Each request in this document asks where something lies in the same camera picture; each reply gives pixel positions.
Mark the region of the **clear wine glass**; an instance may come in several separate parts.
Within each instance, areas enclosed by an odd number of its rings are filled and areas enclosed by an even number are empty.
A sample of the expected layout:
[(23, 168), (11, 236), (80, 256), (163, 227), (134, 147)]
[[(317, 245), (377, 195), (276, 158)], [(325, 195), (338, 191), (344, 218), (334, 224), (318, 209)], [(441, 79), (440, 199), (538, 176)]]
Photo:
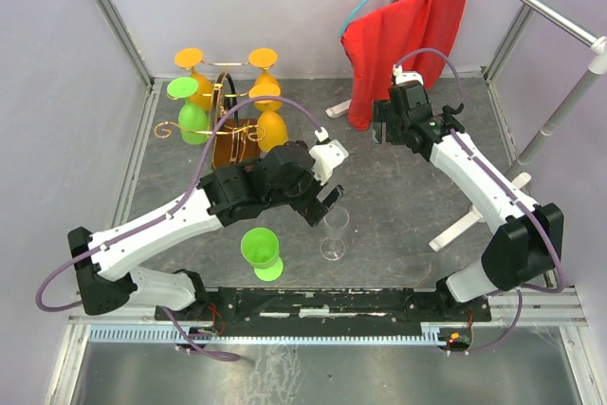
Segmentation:
[(350, 214), (343, 207), (335, 206), (322, 220), (325, 237), (321, 241), (321, 255), (328, 261), (338, 261), (345, 253), (343, 238), (350, 223)]

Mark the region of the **orange plastic goblet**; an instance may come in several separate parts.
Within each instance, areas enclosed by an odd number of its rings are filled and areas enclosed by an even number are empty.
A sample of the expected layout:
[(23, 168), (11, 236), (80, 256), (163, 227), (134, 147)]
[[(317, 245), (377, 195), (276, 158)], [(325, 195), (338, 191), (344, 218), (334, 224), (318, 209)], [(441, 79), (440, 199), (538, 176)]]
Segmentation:
[[(279, 97), (281, 89), (274, 83), (258, 83), (248, 94), (251, 98)], [(258, 100), (254, 105), (261, 111), (257, 121), (257, 125), (262, 128), (262, 138), (258, 141), (260, 149), (269, 152), (273, 147), (285, 144), (288, 141), (288, 132), (284, 119), (278, 113), (283, 103), (272, 99)]]
[(175, 64), (188, 70), (190, 72), (189, 77), (197, 82), (197, 89), (189, 96), (189, 101), (204, 111), (210, 111), (212, 108), (212, 84), (207, 77), (195, 69), (203, 60), (203, 52), (195, 47), (181, 49), (175, 54)]
[(276, 64), (278, 60), (277, 53), (268, 47), (254, 49), (248, 55), (250, 65), (261, 70), (260, 75), (254, 85), (273, 84), (279, 87), (278, 81), (269, 73), (269, 70)]

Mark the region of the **gold wire wine glass rack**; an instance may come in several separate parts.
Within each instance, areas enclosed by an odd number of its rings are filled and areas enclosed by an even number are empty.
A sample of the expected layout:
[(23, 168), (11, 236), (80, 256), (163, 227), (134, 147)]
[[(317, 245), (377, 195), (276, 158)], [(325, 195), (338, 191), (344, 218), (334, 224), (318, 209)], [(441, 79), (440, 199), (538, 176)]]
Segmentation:
[[(205, 131), (208, 140), (205, 143), (212, 145), (212, 167), (220, 168), (259, 156), (256, 121), (252, 118), (239, 114), (230, 115), (217, 136), (211, 138), (216, 123), (228, 114), (229, 109), (239, 101), (241, 95), (237, 92), (235, 82), (228, 71), (220, 72), (215, 80), (209, 79), (209, 81), (212, 84), (212, 108), (210, 111), (205, 111), (209, 119), (208, 129)], [(178, 132), (181, 136), (177, 120), (165, 120), (159, 123), (154, 128), (154, 135), (157, 138), (168, 138), (172, 132)]]

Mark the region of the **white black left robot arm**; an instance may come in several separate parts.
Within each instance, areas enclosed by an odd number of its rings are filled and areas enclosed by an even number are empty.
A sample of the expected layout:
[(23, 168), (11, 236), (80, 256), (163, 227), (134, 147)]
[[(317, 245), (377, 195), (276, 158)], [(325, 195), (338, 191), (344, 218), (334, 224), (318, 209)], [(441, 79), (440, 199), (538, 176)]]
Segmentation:
[(218, 168), (203, 176), (190, 194), (111, 230), (72, 230), (73, 255), (87, 252), (76, 266), (83, 310), (89, 316), (125, 305), (166, 307), (189, 320), (204, 317), (209, 297), (199, 274), (143, 267), (153, 256), (197, 235), (251, 220), (288, 206), (315, 227), (343, 195), (336, 186), (318, 198), (333, 172), (347, 159), (336, 140), (308, 147), (289, 141), (263, 157)]

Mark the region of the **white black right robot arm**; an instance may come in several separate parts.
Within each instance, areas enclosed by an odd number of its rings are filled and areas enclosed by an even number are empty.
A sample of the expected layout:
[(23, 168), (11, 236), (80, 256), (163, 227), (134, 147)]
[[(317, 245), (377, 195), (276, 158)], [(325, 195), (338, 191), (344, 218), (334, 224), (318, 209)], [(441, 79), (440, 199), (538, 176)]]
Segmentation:
[(405, 145), (447, 175), (470, 200), (492, 238), (481, 258), (446, 278), (433, 298), (435, 312), (453, 321), (469, 301), (499, 291), (530, 287), (531, 280), (561, 265), (564, 216), (524, 194), (480, 152), (456, 119), (461, 107), (444, 106), (435, 115), (419, 82), (391, 86), (375, 101), (375, 140)]

